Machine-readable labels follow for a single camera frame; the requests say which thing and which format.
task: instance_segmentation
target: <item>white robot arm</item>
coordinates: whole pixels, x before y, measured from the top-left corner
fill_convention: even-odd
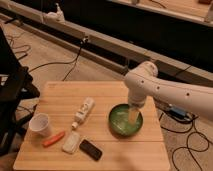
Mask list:
[[[213,88],[166,81],[157,75],[156,65],[149,61],[126,74],[129,105],[142,107],[149,95],[213,121]]]

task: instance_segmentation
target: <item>smartphone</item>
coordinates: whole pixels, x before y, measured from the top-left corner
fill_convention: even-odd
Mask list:
[[[80,149],[96,161],[98,161],[102,156],[102,151],[87,140],[83,140],[81,142]]]

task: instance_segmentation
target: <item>small bottle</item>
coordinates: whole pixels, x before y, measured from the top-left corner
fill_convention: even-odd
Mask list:
[[[77,129],[78,125],[82,124],[84,122],[87,114],[91,111],[94,104],[95,104],[95,102],[94,102],[93,98],[91,98],[91,97],[87,97],[84,100],[83,105],[75,114],[75,118],[74,118],[75,121],[72,123],[73,129]]]
[[[56,3],[56,6],[57,6],[57,15],[58,15],[58,21],[61,22],[61,23],[65,23],[65,18],[64,18],[64,13],[63,11],[61,10],[60,6],[58,3]]]

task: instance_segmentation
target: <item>green bowl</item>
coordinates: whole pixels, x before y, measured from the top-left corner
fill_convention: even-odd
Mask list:
[[[131,136],[138,132],[143,125],[141,112],[138,115],[135,124],[128,122],[129,105],[119,104],[112,108],[109,114],[109,126],[117,134],[122,136]]]

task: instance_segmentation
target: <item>cup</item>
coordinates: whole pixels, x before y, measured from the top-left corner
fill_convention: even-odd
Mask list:
[[[33,116],[29,122],[29,129],[43,137],[50,136],[52,132],[48,115],[39,113]]]

